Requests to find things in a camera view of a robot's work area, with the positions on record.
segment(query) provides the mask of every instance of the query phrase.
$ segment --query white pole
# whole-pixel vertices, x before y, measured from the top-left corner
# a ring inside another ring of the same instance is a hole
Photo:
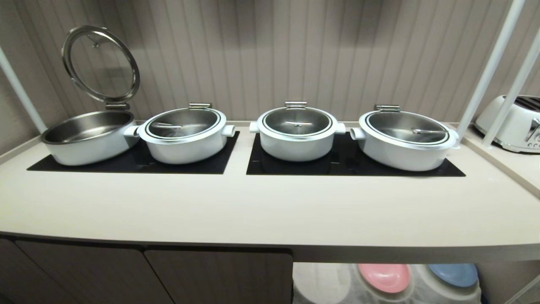
[[[495,116],[495,119],[493,120],[493,124],[491,124],[491,127],[488,130],[488,133],[485,135],[484,140],[482,141],[482,144],[484,147],[489,147],[491,145],[491,142],[495,138],[495,135],[497,135],[497,132],[499,132],[499,129],[501,128],[504,119],[508,115],[508,112],[510,111],[510,107],[513,105],[514,101],[516,100],[517,94],[519,94],[519,91],[523,87],[523,84],[527,80],[527,76],[529,76],[529,73],[531,72],[532,66],[535,64],[536,58],[538,57],[538,54],[540,53],[540,28],[538,29],[538,32],[536,33],[536,36],[534,40],[532,41],[531,48],[529,49],[529,52],[527,53],[527,57],[525,57],[525,61],[523,61],[523,65],[519,69],[519,72],[517,73],[516,79],[514,80],[514,83],[512,84],[512,87],[510,88],[510,91],[508,91],[508,94],[506,98],[504,99],[503,104],[499,108],[499,111],[497,112],[497,115]]]
[[[478,109],[478,106],[480,105],[480,101],[482,101],[482,97],[484,97],[484,94],[488,88],[489,82],[491,81],[491,78],[493,77],[493,74],[495,73],[495,69],[497,68],[499,61],[501,60],[504,49],[506,48],[508,44],[508,40],[510,39],[510,36],[512,35],[512,32],[516,25],[517,19],[519,18],[519,14],[521,13],[521,9],[523,8],[524,3],[525,3],[525,0],[514,0],[512,2],[512,6],[510,7],[510,10],[508,11],[508,15],[506,17],[506,20],[504,21],[504,25],[503,25],[503,28],[501,29],[501,33],[499,33],[497,42],[495,43],[495,46],[493,47],[493,51],[491,52],[491,55],[489,57],[488,64],[486,64],[485,66],[484,72],[482,73],[482,77],[480,77],[480,81],[478,82],[478,85],[476,86],[476,89],[471,97],[471,100],[469,101],[469,105],[467,106],[465,113],[463,114],[463,117],[461,118],[460,125],[457,127],[457,134],[460,136],[460,139],[457,141],[455,146],[459,146],[461,139],[463,138],[463,134],[465,134],[465,131],[467,130],[467,128],[469,127],[469,124],[471,123],[471,120],[473,120],[474,113]]]
[[[30,101],[28,94],[26,94],[23,85],[19,81],[19,78],[17,78],[17,74],[15,74],[15,71],[13,71],[13,68],[9,63],[8,58],[5,56],[4,51],[2,50],[2,47],[0,47],[0,65],[2,66],[2,70],[4,71],[6,77],[8,78],[9,83],[11,83],[13,90],[21,100],[24,109],[26,109],[26,112],[28,112],[28,115],[30,115],[30,118],[36,125],[36,128],[39,130],[40,133],[45,132],[45,130],[47,130],[45,123],[43,122],[36,108]]]

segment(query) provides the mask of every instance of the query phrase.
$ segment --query gray cabinet door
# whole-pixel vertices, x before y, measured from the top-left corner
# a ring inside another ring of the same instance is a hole
[[[15,243],[0,239],[0,303],[77,303]]]
[[[289,254],[174,250],[144,254],[177,304],[291,302]]]
[[[173,303],[137,250],[16,243],[79,303]]]

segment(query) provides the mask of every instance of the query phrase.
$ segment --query white toaster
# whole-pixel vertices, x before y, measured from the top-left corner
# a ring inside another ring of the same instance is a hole
[[[476,120],[475,127],[486,134],[506,95],[495,98]],[[540,97],[520,95],[510,107],[495,142],[512,152],[540,154]]]

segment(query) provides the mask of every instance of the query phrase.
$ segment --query pink bowl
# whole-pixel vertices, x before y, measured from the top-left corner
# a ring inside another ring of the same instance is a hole
[[[398,293],[409,285],[409,267],[404,264],[358,264],[360,274],[374,288]]]

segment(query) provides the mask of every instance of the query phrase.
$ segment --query white countertop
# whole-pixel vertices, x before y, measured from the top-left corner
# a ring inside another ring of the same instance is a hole
[[[539,199],[466,146],[448,156],[466,177],[259,176],[246,175],[254,134],[238,130],[223,175],[27,171],[49,154],[39,143],[0,166],[0,232],[285,247],[297,261],[540,259]]]
[[[540,155],[510,152],[497,144],[486,148],[482,139],[476,130],[468,129],[462,142],[540,198]]]

